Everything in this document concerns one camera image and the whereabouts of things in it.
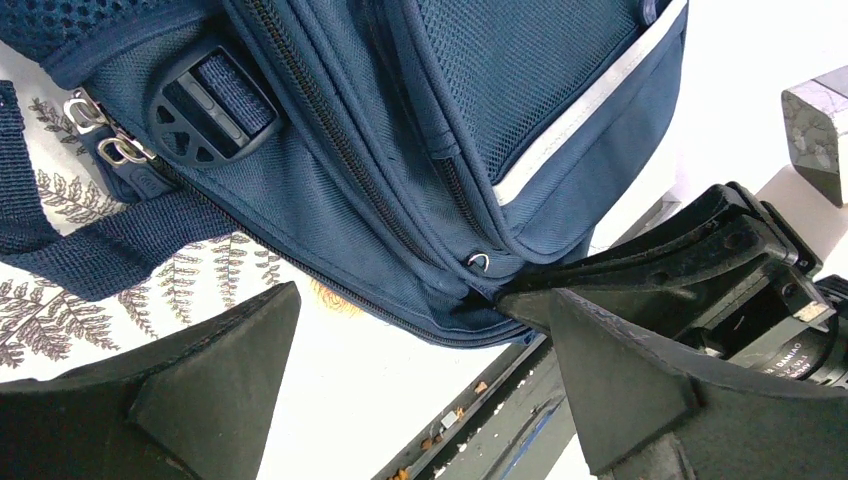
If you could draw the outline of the navy blue backpack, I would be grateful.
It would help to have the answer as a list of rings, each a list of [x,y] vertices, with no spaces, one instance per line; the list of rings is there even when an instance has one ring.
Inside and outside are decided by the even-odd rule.
[[[127,208],[42,211],[1,85],[1,260],[89,301],[242,230],[455,348],[529,343],[517,276],[582,258],[662,141],[685,1],[5,1]]]

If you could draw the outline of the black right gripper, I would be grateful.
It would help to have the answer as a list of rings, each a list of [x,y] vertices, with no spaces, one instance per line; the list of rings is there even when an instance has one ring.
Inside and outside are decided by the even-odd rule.
[[[543,300],[566,289],[712,357],[845,388],[847,281],[814,281],[822,267],[771,203],[730,182],[637,238],[516,278],[496,308],[549,332]]]

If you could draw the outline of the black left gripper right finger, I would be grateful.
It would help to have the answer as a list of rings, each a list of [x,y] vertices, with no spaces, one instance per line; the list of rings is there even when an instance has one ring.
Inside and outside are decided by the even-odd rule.
[[[551,333],[601,479],[843,479],[847,395],[698,353],[567,291]]]

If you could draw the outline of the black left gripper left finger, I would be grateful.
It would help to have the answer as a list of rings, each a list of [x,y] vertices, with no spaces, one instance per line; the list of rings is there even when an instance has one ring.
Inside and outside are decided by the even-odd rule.
[[[301,308],[294,283],[54,379],[1,387],[5,479],[253,479]]]

